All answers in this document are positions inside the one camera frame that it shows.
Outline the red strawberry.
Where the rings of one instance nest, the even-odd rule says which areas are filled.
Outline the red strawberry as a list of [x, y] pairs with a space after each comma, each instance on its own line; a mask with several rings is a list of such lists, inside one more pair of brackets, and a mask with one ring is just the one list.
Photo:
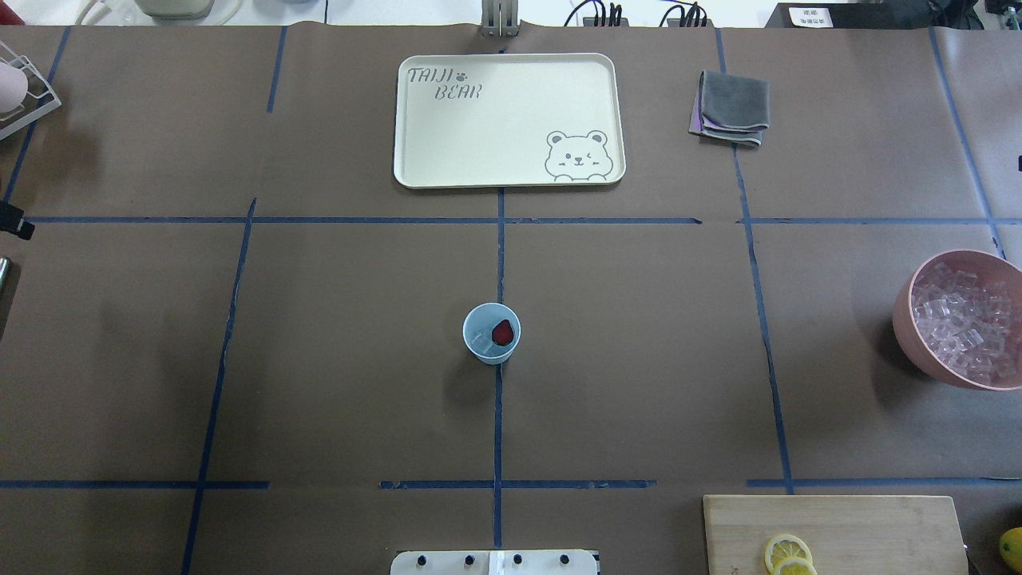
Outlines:
[[515, 341], [516, 332], [508, 319], [503, 319], [490, 332], [490, 341], [499, 347], [510, 346]]

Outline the light blue plastic cup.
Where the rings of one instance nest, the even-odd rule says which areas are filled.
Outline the light blue plastic cup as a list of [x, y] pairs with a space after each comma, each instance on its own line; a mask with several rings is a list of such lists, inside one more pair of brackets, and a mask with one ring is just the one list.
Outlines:
[[465, 346], [467, 346], [467, 349], [469, 350], [468, 339], [472, 334], [474, 334], [474, 332], [494, 328], [503, 319], [508, 319], [513, 324], [516, 332], [515, 341], [507, 347], [499, 347], [495, 345], [493, 355], [489, 357], [476, 355], [470, 351], [477, 360], [484, 364], [499, 365], [510, 358], [511, 354], [514, 353], [516, 346], [521, 341], [521, 321], [514, 310], [500, 303], [485, 303], [478, 305], [468, 313], [463, 321], [462, 338]]

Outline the clear ice cubes pile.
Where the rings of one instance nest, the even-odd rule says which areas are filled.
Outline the clear ice cubes pile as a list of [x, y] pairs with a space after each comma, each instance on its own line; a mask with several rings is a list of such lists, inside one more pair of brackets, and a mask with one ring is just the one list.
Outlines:
[[910, 306], [925, 345], [955, 374], [982, 385], [1020, 375], [1020, 299], [1006, 281], [934, 263], [915, 280]]

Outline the white cup rack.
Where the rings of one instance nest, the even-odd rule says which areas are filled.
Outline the white cup rack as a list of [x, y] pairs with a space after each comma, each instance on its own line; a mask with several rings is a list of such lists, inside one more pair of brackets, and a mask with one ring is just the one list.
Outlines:
[[6, 141], [35, 121], [61, 108], [62, 100], [52, 87], [51, 81], [47, 80], [26, 55], [18, 54], [4, 42], [1, 43], [1, 62], [8, 62], [24, 68], [29, 80], [28, 94], [22, 105], [11, 113], [1, 113], [1, 139]]

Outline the cream bear tray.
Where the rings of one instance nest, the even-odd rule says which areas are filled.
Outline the cream bear tray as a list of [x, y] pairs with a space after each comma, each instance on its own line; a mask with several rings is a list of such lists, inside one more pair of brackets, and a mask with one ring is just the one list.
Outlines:
[[616, 66], [603, 54], [415, 55], [397, 80], [405, 187], [607, 185], [628, 171]]

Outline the grey folded cloth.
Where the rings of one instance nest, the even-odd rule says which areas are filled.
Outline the grey folded cloth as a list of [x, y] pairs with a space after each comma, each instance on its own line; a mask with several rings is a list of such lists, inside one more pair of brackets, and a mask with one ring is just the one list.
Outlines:
[[743, 145], [763, 145], [770, 127], [770, 83], [756, 77], [741, 77], [702, 70], [687, 131]]

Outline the lemon slices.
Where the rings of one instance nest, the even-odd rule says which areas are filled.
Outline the lemon slices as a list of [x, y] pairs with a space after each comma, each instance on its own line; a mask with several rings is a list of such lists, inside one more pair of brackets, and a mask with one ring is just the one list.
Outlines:
[[764, 546], [766, 574], [818, 574], [810, 547], [790, 533], [774, 535]]

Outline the wooden cutting board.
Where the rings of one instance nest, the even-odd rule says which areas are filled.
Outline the wooden cutting board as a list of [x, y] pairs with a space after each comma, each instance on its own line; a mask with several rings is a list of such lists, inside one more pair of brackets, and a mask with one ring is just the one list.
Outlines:
[[702, 499], [711, 574], [766, 574], [766, 542], [795, 535], [821, 574], [967, 574], [948, 496], [731, 495]]

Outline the cream toaster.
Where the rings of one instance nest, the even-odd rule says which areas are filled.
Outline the cream toaster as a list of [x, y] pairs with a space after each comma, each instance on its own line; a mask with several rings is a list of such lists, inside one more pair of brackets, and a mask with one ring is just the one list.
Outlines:
[[194, 21], [210, 15], [214, 0], [135, 0], [146, 16], [158, 21]]

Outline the pink bowl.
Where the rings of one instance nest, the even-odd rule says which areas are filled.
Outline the pink bowl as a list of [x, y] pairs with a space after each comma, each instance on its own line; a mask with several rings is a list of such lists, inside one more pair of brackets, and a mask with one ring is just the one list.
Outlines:
[[910, 290], [912, 290], [915, 280], [923, 272], [927, 272], [931, 266], [938, 262], [945, 262], [953, 267], [960, 267], [969, 272], [975, 272], [982, 280], [1006, 281], [1008, 291], [1012, 297], [1020, 298], [1020, 269], [1008, 260], [1001, 259], [989, 252], [975, 250], [953, 250], [938, 252], [922, 263], [912, 276], [905, 280], [904, 287], [901, 288], [897, 296], [897, 302], [892, 315], [892, 327], [897, 336], [898, 345], [901, 346], [905, 357], [936, 381], [947, 383], [957, 388], [978, 390], [978, 391], [1018, 391], [1020, 389], [1020, 376], [1009, 379], [1008, 383], [993, 383], [992, 385], [982, 385], [965, 379], [964, 376], [955, 374], [941, 361], [938, 360], [927, 348], [922, 335], [917, 331], [913, 322], [912, 306], [910, 306]]

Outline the yellow lemon lower right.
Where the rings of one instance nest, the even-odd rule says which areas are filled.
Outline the yellow lemon lower right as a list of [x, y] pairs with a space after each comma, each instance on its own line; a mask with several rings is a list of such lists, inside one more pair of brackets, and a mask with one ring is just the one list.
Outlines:
[[1015, 574], [1022, 574], [1022, 528], [1003, 532], [998, 539], [998, 554], [1006, 567]]

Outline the aluminium frame post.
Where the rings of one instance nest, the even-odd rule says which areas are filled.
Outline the aluminium frame post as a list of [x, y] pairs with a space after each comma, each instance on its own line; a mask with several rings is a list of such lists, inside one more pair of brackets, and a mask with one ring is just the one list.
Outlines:
[[521, 32], [518, 0], [482, 0], [481, 35], [485, 38], [514, 38]]

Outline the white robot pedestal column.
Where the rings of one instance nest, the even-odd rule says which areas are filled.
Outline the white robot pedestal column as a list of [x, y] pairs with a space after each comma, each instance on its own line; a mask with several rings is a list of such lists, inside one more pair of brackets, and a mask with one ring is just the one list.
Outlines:
[[600, 574], [599, 554], [586, 549], [401, 552], [390, 574]]

